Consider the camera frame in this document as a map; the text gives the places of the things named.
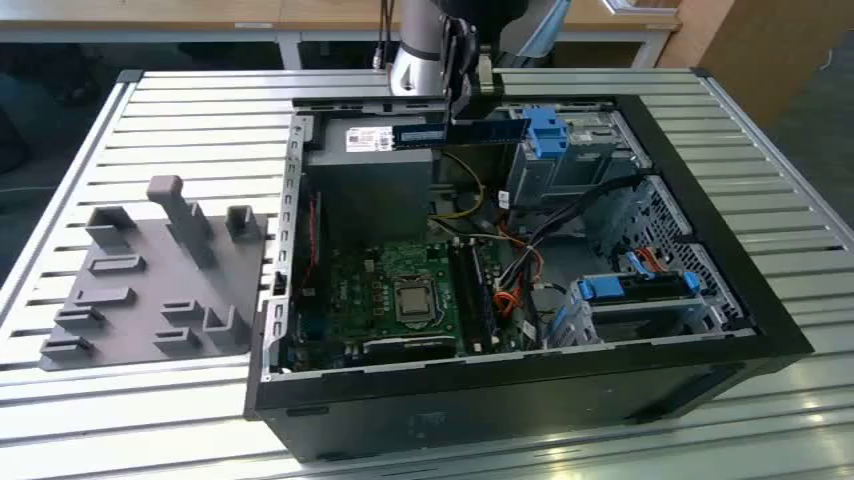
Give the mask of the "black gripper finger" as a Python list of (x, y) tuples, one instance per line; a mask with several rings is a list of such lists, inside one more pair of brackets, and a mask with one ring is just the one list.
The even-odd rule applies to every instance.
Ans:
[(481, 46), (477, 75), (473, 80), (473, 118), (483, 119), (499, 104), (503, 93), (502, 79), (495, 76), (493, 67), (493, 48)]
[(465, 19), (446, 16), (442, 36), (442, 88), (446, 122), (451, 124), (469, 105), (471, 76), (477, 71), (479, 42), (477, 27)]

